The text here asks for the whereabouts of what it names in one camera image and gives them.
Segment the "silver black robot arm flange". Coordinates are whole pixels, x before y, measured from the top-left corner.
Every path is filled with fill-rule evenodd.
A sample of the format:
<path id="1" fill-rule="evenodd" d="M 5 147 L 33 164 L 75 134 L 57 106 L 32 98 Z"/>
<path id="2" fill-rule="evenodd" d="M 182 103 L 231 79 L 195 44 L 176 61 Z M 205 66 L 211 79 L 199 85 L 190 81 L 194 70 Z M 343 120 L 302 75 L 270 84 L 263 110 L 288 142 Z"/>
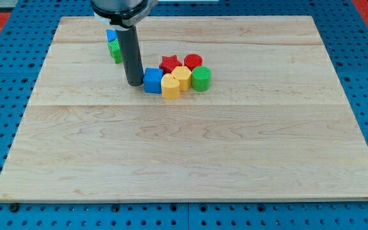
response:
<path id="1" fill-rule="evenodd" d="M 95 18 L 118 31 L 135 27 L 150 14 L 157 0 L 90 0 Z"/>

